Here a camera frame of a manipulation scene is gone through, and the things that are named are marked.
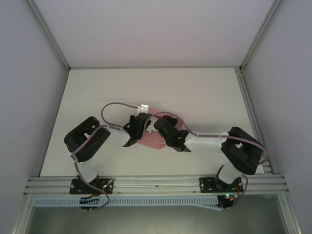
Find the white platform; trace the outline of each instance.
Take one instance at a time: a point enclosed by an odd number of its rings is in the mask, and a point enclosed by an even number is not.
[[[195,131],[217,133],[238,126],[252,135],[233,68],[71,70],[40,176],[76,174],[65,135],[89,116],[101,121],[102,107],[113,101],[176,113]],[[134,113],[114,106],[104,115],[124,125]],[[104,144],[95,155],[100,176],[215,174],[227,161],[222,153],[178,153],[138,144]],[[262,166],[257,173],[263,173]]]

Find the purple cable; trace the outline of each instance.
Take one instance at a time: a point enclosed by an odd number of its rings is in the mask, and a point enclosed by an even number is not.
[[[104,194],[106,197],[107,197],[107,201],[105,202],[105,204],[101,205],[101,206],[98,206],[98,207],[95,207],[94,209],[91,209],[91,210],[98,210],[104,206],[106,206],[108,203],[109,203],[109,196],[108,194],[102,190],[102,189],[99,189],[91,184],[89,184],[81,175],[80,173],[80,170],[79,170],[79,167],[78,167],[78,161],[77,161],[77,158],[76,158],[76,154],[91,140],[91,138],[97,133],[98,130],[100,130],[101,128],[113,128],[113,129],[117,129],[117,130],[121,130],[121,128],[117,128],[117,127],[114,127],[114,126],[108,126],[108,125],[100,125],[98,126],[93,132],[92,134],[70,155],[70,157],[74,160],[74,164],[75,164],[75,169],[77,171],[77,174],[79,176],[79,178],[81,179],[81,181],[83,183],[85,183],[87,186],[89,186],[90,188],[94,189],[94,190],[97,190],[99,191],[100,193]]]
[[[108,103],[106,104],[102,110],[101,110],[101,116],[102,116],[102,119],[105,123],[107,123],[108,125],[111,125],[111,126],[116,126],[116,127],[119,127],[119,128],[122,128],[122,126],[118,125],[118,124],[114,124],[114,123],[110,123],[108,121],[106,121],[106,119],[104,118],[104,109],[110,105],[123,105],[123,106],[128,106],[128,107],[131,107],[131,108],[137,108],[137,106],[132,106],[132,105],[129,105],[129,104],[126,104],[126,103],[122,103],[122,102],[111,102],[111,103]]]
[[[174,113],[167,112],[167,111],[161,111],[161,112],[157,112],[157,113],[151,115],[151,116],[146,120],[146,122],[145,122],[145,124],[144,124],[144,129],[147,128],[147,123],[151,120],[151,118],[153,118],[154,116],[159,115],[159,114],[168,114],[168,115],[172,115],[172,116],[174,116],[174,117],[176,117],[176,118],[182,120],[182,121],[183,121],[183,125],[184,125],[184,127],[186,128],[186,130],[189,131],[190,134],[192,134],[192,135],[194,135],[194,136],[196,136],[196,137],[228,138],[228,139],[233,139],[233,140],[242,141],[242,142],[245,142],[245,143],[248,143],[248,144],[251,144],[251,145],[254,145],[254,146],[260,148],[260,149],[263,150],[263,152],[264,152],[265,159],[262,160],[261,162],[259,162],[259,165],[260,165],[260,164],[263,164],[263,163],[265,163],[266,161],[269,160],[269,153],[268,153],[267,149],[264,148],[264,147],[263,147],[262,145],[260,145],[260,144],[257,144],[257,143],[255,143],[255,142],[253,142],[253,141],[246,140],[246,139],[243,139],[243,138],[235,137],[235,136],[226,136],[226,135],[218,135],[218,134],[199,134],[199,133],[195,133],[194,131],[192,131],[192,130],[186,125],[186,123],[184,122],[184,120],[183,120],[182,118],[180,118],[179,116],[177,116],[177,115],[174,114]]]
[[[244,177],[244,178],[246,179],[246,185],[245,185],[244,191],[242,192],[241,195],[239,195],[237,201],[231,206],[231,208],[235,207],[235,206],[238,204],[238,202],[241,200],[242,196],[245,194],[245,192],[246,192],[246,190],[247,190],[248,178],[247,178],[247,176],[245,176],[245,175],[241,175],[241,177]]]

